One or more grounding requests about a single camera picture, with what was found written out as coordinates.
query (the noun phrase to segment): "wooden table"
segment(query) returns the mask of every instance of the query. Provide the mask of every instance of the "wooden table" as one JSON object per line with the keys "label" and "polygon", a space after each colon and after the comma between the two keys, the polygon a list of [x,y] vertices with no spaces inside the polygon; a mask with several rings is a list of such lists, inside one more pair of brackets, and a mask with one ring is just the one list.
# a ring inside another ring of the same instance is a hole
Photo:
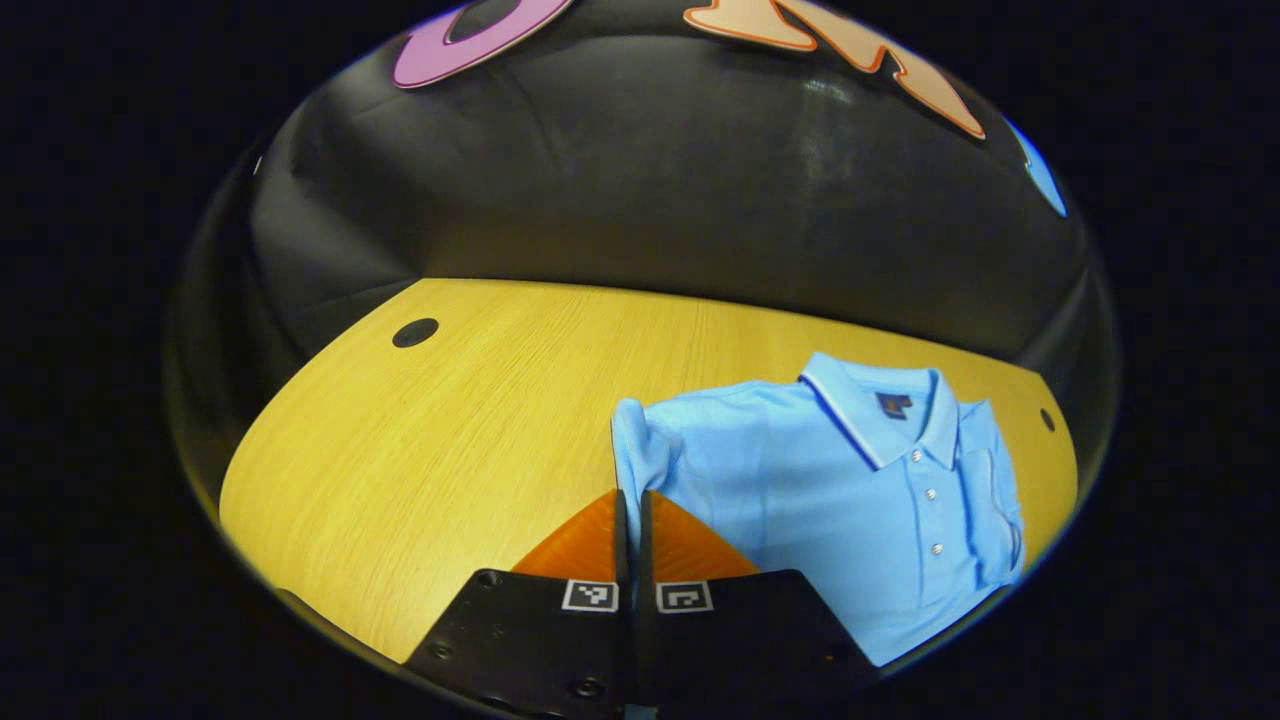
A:
{"label": "wooden table", "polygon": [[[435,336],[396,347],[420,318],[439,320]],[[1076,468],[1039,375],[778,310],[508,281],[422,279],[316,355],[237,450],[221,521],[270,583],[403,662],[474,570],[511,568],[613,487],[618,400],[795,382],[814,351],[937,368],[961,402],[989,397],[1028,565],[1043,553],[1075,503]]]}

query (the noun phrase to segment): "table surface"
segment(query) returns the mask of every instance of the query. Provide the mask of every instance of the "table surface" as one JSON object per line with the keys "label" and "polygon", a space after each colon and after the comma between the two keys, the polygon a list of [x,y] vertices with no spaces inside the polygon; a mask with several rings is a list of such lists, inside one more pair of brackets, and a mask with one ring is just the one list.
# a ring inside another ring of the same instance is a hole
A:
{"label": "table surface", "polygon": [[[439,331],[396,347],[421,318]],[[472,571],[511,568],[613,487],[618,400],[790,383],[814,351],[937,368],[961,402],[991,398],[1028,566],[1039,559],[1071,514],[1076,466],[1038,374],[780,310],[513,281],[419,281],[325,347],[241,442],[223,527],[268,582],[403,662]]]}

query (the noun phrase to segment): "light blue polo shirt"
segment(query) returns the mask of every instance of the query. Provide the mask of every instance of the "light blue polo shirt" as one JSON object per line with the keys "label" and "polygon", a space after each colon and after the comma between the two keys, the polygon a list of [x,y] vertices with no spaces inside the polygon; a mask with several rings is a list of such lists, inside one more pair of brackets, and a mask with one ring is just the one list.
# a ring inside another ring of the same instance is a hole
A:
{"label": "light blue polo shirt", "polygon": [[660,492],[764,571],[805,574],[886,665],[1023,565],[1014,468],[991,404],[933,369],[817,352],[791,384],[748,382],[613,415],[632,548]]}

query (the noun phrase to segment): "black hole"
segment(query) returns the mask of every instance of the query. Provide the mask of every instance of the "black hole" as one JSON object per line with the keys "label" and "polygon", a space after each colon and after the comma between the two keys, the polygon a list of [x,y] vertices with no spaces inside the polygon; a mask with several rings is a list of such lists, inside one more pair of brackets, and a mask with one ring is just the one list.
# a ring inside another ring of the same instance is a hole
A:
{"label": "black hole", "polygon": [[506,710],[507,712],[515,712],[516,711],[516,707],[513,705],[511,705],[509,702],[502,700],[500,697],[492,697],[490,696],[490,697],[484,698],[481,702],[484,702],[489,707],[497,707],[498,710]]}
{"label": "black hole", "polygon": [[827,662],[844,662],[849,660],[850,648],[847,644],[833,644],[827,648],[827,653],[822,656]]}
{"label": "black hole", "polygon": [[573,683],[570,689],[582,700],[595,700],[604,694],[604,685],[591,678]]}
{"label": "black hole", "polygon": [[435,334],[438,329],[440,329],[440,323],[435,322],[435,318],[413,320],[396,333],[396,337],[392,338],[392,345],[396,347],[412,347]]}

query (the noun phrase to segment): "orange letter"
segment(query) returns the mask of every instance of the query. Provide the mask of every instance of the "orange letter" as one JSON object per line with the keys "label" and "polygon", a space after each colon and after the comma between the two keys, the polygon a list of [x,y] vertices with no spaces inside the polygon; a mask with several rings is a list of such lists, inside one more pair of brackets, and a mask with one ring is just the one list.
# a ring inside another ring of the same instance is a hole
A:
{"label": "orange letter", "polygon": [[812,51],[818,44],[792,27],[777,5],[795,13],[845,60],[864,73],[879,70],[884,54],[893,55],[893,79],[913,97],[982,140],[987,133],[969,113],[947,78],[927,60],[876,32],[809,0],[712,0],[709,8],[685,10],[685,20],[707,32],[763,42],[787,50]]}

